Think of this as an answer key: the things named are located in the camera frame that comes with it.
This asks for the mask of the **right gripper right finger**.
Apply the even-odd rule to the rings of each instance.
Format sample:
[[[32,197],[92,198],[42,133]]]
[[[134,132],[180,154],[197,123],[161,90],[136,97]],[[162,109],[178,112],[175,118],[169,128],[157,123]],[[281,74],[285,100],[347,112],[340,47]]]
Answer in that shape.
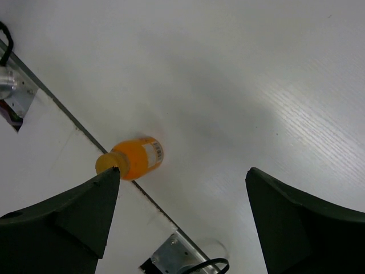
[[[245,183],[268,273],[364,273],[364,213],[257,168]]]

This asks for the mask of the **orange juice bottle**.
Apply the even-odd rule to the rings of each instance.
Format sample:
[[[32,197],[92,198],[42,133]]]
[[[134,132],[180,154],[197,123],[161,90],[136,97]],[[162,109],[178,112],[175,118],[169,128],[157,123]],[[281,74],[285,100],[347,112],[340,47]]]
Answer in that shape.
[[[95,163],[97,174],[116,167],[120,179],[136,180],[158,168],[164,159],[164,150],[153,137],[127,140],[115,145],[112,150],[98,157]]]

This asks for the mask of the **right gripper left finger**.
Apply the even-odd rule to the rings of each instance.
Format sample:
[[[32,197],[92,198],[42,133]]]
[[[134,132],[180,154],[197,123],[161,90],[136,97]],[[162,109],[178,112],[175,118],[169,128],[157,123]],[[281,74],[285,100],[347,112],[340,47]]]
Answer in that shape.
[[[120,185],[118,168],[1,216],[1,273],[95,273]]]

